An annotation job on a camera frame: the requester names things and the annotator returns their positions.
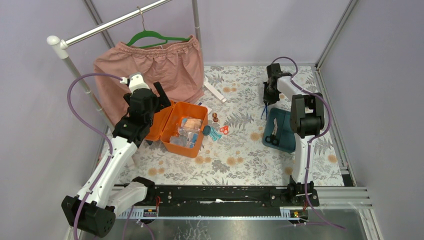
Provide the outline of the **orange plastic medicine box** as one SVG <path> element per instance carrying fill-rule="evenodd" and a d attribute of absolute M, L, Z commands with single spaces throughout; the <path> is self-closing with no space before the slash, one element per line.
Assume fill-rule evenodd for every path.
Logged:
<path fill-rule="evenodd" d="M 162 142 L 166 150 L 170 153 L 195 158 L 202 146 L 204 138 L 202 130 L 208 123 L 208 113 L 208 109 L 202 105 L 187 102 L 171 102 L 171 106 L 154 114 L 150 132 L 144 139 L 150 142 Z M 195 142 L 192 146 L 188 147 L 172 143 L 172 137 L 180 136 L 182 127 L 190 119 L 200 120 L 201 122 Z"/>

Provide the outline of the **white blue medicine sachet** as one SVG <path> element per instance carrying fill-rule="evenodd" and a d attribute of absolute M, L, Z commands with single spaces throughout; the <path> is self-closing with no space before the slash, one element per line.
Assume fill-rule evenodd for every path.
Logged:
<path fill-rule="evenodd" d="M 197 103 L 197 105 L 206 108 L 208 115 L 210 115 L 212 113 L 212 109 L 209 106 L 203 104 L 202 102 Z"/>

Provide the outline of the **alcohol wipes bag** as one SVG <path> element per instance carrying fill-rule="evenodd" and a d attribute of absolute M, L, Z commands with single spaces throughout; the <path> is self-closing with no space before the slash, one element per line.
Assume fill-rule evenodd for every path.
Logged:
<path fill-rule="evenodd" d="M 188 131 L 180 135 L 182 146 L 188 149 L 194 148 L 198 140 L 199 134 L 197 132 Z"/>

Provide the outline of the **bagged latex gloves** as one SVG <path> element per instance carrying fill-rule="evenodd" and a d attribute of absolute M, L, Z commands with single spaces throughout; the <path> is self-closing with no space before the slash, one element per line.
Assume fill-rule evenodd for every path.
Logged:
<path fill-rule="evenodd" d="M 199 118 L 187 118 L 182 127 L 188 132 L 198 133 L 203 121 Z"/>

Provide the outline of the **gauze pad packet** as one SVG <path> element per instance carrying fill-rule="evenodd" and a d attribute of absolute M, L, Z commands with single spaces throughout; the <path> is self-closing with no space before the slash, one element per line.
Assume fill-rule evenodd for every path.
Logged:
<path fill-rule="evenodd" d="M 185 146 L 184 140 L 185 138 L 181 136 L 171 136 L 169 139 L 169 143 L 180 146 L 180 147 L 184 147 Z"/>

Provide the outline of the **teal divided tray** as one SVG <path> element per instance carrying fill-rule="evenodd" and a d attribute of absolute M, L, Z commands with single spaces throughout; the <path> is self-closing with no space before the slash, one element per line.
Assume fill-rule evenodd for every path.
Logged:
<path fill-rule="evenodd" d="M 290 126 L 291 113 L 289 111 L 271 108 L 268 113 L 266 125 L 262 137 L 262 144 L 266 147 L 273 148 L 286 153 L 293 153 L 296 150 L 295 134 L 293 133 Z M 279 145 L 274 146 L 265 141 L 266 136 L 269 136 L 273 131 L 274 123 L 273 120 L 277 120 L 277 138 L 279 139 Z"/>

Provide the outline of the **black handled scissors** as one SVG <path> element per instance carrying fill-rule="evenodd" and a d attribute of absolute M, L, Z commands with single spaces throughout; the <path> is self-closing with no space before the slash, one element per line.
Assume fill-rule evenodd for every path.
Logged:
<path fill-rule="evenodd" d="M 277 119 L 275 118 L 273 120 L 273 130 L 269 136 L 265 137 L 265 142 L 273 146 L 278 146 L 280 141 L 277 138 L 277 131 L 278 131 L 278 123 L 277 123 Z"/>

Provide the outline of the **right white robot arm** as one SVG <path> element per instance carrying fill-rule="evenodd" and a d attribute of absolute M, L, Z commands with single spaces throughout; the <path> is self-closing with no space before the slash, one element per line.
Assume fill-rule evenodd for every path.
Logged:
<path fill-rule="evenodd" d="M 305 207 L 318 206 L 312 180 L 312 150 L 313 141 L 328 131 L 324 128 L 328 104 L 320 92 L 310 92 L 295 83 L 296 74 L 282 71 L 279 63 L 268 65 L 266 73 L 267 81 L 263 83 L 263 115 L 268 115 L 268 107 L 277 103 L 281 94 L 291 98 L 289 124 L 294 133 L 296 166 L 289 176 L 286 200 L 293 206 L 302 203 Z"/>

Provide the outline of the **small orange scissors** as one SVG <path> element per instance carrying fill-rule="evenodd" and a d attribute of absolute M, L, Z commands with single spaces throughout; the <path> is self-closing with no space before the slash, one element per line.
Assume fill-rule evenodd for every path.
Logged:
<path fill-rule="evenodd" d="M 228 125 L 224 125 L 219 129 L 219 132 L 223 135 L 228 135 L 229 134 L 229 126 Z"/>

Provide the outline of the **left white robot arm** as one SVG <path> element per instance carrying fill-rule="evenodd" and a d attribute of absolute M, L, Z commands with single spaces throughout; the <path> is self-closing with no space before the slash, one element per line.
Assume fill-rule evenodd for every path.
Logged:
<path fill-rule="evenodd" d="M 140 72 L 129 77 L 116 76 L 130 90 L 123 96 L 128 108 L 115 125 L 112 138 L 108 138 L 105 133 L 82 119 L 72 105 L 73 87 L 83 78 L 84 75 L 78 77 L 69 86 L 66 96 L 68 107 L 80 122 L 107 142 L 108 152 L 78 193 L 74 197 L 66 196 L 61 203 L 66 219 L 73 228 L 75 240 L 79 238 L 79 232 L 103 238 L 110 232 L 116 217 L 126 209 L 138 202 L 144 206 L 154 202 L 154 190 L 141 180 L 130 182 L 115 194 L 112 194 L 112 189 L 127 161 L 150 133 L 154 115 L 171 105 L 159 82 L 153 84 L 156 89 L 153 91 Z"/>

